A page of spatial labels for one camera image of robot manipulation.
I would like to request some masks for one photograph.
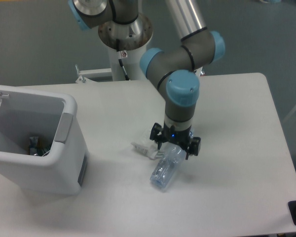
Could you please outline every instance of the white bin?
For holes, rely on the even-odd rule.
[[[74,98],[1,85],[0,92],[0,174],[24,189],[77,194],[88,151]],[[32,136],[52,144],[48,155],[28,155]]]

